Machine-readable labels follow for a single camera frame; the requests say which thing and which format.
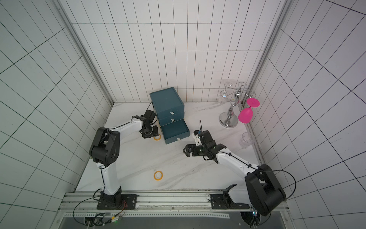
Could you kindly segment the teal drawer cabinet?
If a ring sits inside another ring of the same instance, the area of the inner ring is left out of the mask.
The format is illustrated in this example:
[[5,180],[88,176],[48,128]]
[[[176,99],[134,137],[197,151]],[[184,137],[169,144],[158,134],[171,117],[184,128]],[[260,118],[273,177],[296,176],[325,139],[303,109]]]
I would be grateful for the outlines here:
[[168,145],[189,137],[190,130],[185,122],[185,104],[177,91],[170,87],[150,93],[150,98],[165,143]]

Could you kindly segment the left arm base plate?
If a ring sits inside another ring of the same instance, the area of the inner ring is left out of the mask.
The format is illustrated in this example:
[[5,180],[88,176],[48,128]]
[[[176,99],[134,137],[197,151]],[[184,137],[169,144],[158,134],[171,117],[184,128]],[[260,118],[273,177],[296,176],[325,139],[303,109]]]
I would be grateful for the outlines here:
[[110,196],[102,193],[98,200],[98,210],[134,210],[137,202],[137,195],[135,194],[116,194]]

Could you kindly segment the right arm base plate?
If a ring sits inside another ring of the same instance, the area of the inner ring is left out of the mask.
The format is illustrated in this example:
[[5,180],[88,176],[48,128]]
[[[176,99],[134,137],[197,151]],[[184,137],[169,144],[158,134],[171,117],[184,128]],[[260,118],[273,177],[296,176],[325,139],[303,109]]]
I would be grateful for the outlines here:
[[208,201],[213,210],[248,210],[250,206],[244,203],[234,203],[227,194],[210,194]]

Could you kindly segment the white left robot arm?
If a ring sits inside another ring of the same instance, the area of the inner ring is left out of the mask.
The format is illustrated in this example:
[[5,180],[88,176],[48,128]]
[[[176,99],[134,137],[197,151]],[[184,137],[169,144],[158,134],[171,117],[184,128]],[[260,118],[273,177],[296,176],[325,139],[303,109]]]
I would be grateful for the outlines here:
[[113,128],[100,127],[96,131],[89,154],[102,174],[102,200],[113,205],[122,201],[115,163],[120,154],[120,140],[135,132],[139,132],[144,139],[157,137],[159,132],[155,117],[153,111],[147,110],[144,115],[134,115],[125,124]]

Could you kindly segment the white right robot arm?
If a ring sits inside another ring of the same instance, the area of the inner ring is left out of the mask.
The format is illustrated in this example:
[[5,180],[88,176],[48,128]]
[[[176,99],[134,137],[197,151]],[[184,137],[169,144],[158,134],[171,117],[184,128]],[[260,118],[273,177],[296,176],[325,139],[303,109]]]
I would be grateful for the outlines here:
[[243,186],[232,184],[222,194],[211,194],[209,200],[213,209],[253,210],[267,216],[286,200],[286,194],[267,164],[258,166],[232,153],[226,146],[219,144],[188,144],[183,148],[187,156],[203,157],[230,169],[245,182]]

